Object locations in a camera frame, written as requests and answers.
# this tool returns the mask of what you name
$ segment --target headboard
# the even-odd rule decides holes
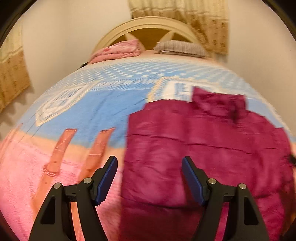
[[[145,50],[151,50],[157,42],[167,40],[199,42],[185,23],[165,17],[141,17],[129,20],[112,29],[97,43],[93,53],[101,48],[130,39],[139,39]]]

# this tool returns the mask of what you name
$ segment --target puffer jacket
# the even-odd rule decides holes
[[[289,155],[284,130],[246,110],[242,95],[195,88],[190,103],[160,100],[146,104],[129,117],[120,240],[190,240],[202,208],[182,176],[184,156],[222,184],[245,183],[270,240],[278,240],[284,201],[294,193]],[[226,219],[225,205],[216,240],[223,238]]]

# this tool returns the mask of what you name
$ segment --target curtain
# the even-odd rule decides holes
[[[0,112],[29,86],[20,18],[0,48]]]
[[[210,52],[228,53],[227,0],[129,0],[132,18],[162,16],[186,23]]]

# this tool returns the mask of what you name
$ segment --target wall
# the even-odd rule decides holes
[[[221,62],[277,110],[296,136],[296,41],[261,0],[228,0],[229,55]]]
[[[68,70],[89,60],[98,41],[112,28],[131,19],[127,0],[69,0]]]
[[[38,0],[22,17],[25,60],[31,87],[0,114],[0,139],[65,71],[66,1]]]
[[[223,64],[276,107],[296,135],[296,42],[261,0],[228,0]],[[0,139],[46,89],[88,61],[101,37],[130,18],[127,0],[38,0],[24,14],[24,50],[32,88],[0,114]]]

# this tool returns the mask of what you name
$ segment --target pillow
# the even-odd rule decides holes
[[[171,52],[170,54],[179,54],[179,55],[190,55],[194,57],[205,57],[207,55],[205,49],[200,44],[189,43],[179,40],[170,40],[166,42],[158,42],[153,48],[154,50],[162,53]]]

